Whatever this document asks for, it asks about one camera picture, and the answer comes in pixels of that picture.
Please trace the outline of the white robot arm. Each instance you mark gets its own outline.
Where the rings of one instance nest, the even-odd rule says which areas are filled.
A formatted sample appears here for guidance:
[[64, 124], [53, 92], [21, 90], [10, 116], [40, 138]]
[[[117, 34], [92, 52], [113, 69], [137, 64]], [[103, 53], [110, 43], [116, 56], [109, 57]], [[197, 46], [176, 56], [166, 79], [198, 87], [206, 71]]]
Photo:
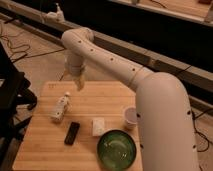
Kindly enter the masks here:
[[135, 93], [143, 171], [200, 171], [189, 96], [177, 77], [95, 45], [93, 31], [86, 27], [65, 31], [61, 42], [69, 51], [66, 67], [79, 88], [89, 60]]

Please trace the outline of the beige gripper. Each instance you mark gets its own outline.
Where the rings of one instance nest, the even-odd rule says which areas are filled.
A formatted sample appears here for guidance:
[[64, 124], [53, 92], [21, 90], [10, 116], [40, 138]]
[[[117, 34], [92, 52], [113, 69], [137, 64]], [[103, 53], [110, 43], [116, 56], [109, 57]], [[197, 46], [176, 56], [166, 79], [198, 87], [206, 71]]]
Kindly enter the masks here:
[[64, 70], [65, 75], [72, 77], [78, 91], [81, 91], [85, 85], [84, 70], [85, 67], [67, 67]]

